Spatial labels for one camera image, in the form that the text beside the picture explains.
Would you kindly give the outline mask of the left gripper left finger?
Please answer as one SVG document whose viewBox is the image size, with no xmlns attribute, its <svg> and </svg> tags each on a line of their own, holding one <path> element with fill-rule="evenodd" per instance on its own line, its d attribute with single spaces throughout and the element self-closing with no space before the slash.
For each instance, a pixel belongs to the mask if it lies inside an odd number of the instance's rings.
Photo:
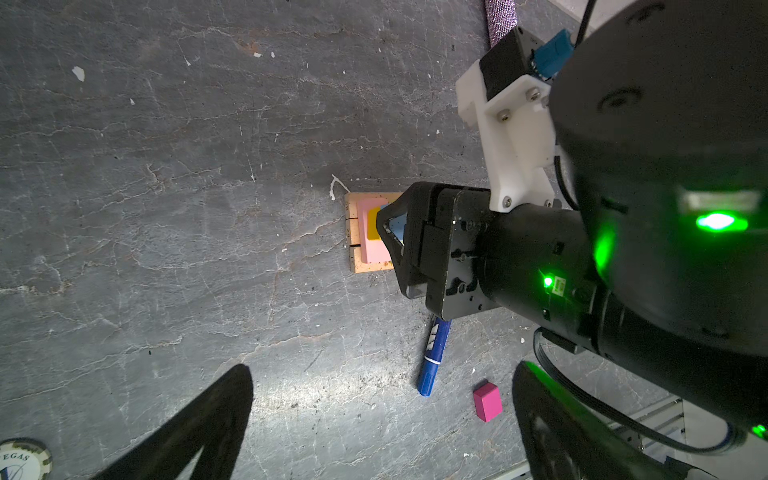
<svg viewBox="0 0 768 480">
<path fill-rule="evenodd" d="M 193 479 L 229 479 L 245 436 L 252 403 L 250 369 L 238 364 L 95 477 L 176 479 L 194 462 Z"/>
</svg>

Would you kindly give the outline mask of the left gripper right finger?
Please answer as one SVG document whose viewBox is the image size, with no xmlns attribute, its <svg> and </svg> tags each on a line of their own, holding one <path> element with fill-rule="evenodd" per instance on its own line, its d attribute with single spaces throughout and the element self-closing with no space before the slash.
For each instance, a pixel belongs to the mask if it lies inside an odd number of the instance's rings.
<svg viewBox="0 0 768 480">
<path fill-rule="evenodd" d="M 535 479 L 664 479 L 666 469 L 631 448 L 537 365 L 513 376 L 513 404 Z"/>
</svg>

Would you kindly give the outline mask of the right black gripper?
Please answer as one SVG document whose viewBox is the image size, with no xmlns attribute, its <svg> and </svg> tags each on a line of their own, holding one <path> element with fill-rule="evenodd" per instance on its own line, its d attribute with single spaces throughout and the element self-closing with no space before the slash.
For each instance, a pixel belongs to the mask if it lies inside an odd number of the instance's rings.
<svg viewBox="0 0 768 480">
<path fill-rule="evenodd" d="M 426 295 L 427 309 L 444 320 L 493 310 L 497 304 L 483 292 L 475 272 L 479 237 L 497 217 L 489 209 L 490 191 L 442 185 L 433 203 L 437 186 L 416 182 L 377 213 L 377 232 L 400 291 L 408 299 Z M 393 226 L 399 217 L 405 217 L 400 236 Z"/>
</svg>

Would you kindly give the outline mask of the light blue block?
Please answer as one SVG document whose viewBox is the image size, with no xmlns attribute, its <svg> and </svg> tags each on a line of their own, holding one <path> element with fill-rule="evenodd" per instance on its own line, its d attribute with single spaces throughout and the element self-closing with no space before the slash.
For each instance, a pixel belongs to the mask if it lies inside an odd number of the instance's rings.
<svg viewBox="0 0 768 480">
<path fill-rule="evenodd" d="M 389 228 L 398 242 L 405 242 L 405 227 L 407 225 L 407 215 L 399 215 L 389 219 Z"/>
</svg>

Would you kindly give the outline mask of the pink block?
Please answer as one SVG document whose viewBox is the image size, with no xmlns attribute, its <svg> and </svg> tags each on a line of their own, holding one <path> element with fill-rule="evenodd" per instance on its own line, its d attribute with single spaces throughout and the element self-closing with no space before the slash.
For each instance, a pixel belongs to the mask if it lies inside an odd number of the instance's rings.
<svg viewBox="0 0 768 480">
<path fill-rule="evenodd" d="M 376 230 L 378 212 L 387 206 L 384 197 L 366 197 L 357 202 L 361 259 L 364 264 L 385 263 L 390 254 Z"/>
</svg>

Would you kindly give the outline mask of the natural wood block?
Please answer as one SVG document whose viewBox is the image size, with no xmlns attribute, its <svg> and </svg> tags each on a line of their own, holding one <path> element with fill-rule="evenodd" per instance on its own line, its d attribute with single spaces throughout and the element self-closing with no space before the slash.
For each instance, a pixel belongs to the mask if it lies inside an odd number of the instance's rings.
<svg viewBox="0 0 768 480">
<path fill-rule="evenodd" d="M 401 192 L 352 192 L 345 195 L 347 219 L 358 218 L 357 203 L 366 199 L 383 199 L 384 203 L 391 203 L 402 195 Z"/>
<path fill-rule="evenodd" d="M 349 247 L 360 246 L 360 227 L 358 218 L 350 218 L 346 220 L 346 230 L 348 236 Z"/>
<path fill-rule="evenodd" d="M 362 249 L 359 245 L 351 246 L 349 249 L 349 261 L 351 271 L 355 274 L 371 273 L 378 271 L 393 270 L 391 261 L 365 263 L 362 260 Z"/>
</svg>

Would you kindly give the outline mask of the magenta cube block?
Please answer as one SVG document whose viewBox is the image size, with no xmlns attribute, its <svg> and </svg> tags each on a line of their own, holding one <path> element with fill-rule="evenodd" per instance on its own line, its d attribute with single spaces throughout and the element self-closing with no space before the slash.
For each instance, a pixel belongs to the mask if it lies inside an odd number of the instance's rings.
<svg viewBox="0 0 768 480">
<path fill-rule="evenodd" d="M 476 415 L 483 422 L 490 422 L 503 412 L 503 402 L 499 388 L 485 382 L 473 391 Z"/>
</svg>

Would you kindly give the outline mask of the blue white marker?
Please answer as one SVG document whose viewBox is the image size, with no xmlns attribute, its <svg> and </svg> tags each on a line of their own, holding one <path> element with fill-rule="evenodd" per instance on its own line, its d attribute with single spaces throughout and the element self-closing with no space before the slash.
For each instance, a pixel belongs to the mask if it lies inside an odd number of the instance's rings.
<svg viewBox="0 0 768 480">
<path fill-rule="evenodd" d="M 418 393 L 423 397 L 429 397 L 432 394 L 450 329 L 450 321 L 437 316 L 433 318 L 417 381 Z"/>
</svg>

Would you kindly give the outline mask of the yellow arch block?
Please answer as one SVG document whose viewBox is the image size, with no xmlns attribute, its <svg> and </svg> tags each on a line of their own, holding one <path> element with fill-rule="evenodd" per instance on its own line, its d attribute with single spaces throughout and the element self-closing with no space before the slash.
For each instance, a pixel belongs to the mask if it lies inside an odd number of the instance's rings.
<svg viewBox="0 0 768 480">
<path fill-rule="evenodd" d="M 367 233 L 366 238 L 368 241 L 380 241 L 381 236 L 377 230 L 377 215 L 381 211 L 381 205 L 371 208 L 367 212 Z"/>
</svg>

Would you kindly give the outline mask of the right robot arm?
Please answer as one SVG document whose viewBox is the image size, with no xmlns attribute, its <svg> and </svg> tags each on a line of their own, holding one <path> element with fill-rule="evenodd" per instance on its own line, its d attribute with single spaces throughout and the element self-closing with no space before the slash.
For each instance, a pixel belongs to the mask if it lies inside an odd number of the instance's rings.
<svg viewBox="0 0 768 480">
<path fill-rule="evenodd" d="M 767 5 L 636 1 L 591 34 L 514 28 L 457 81 L 486 189 L 377 216 L 402 293 L 503 307 L 767 435 Z"/>
</svg>

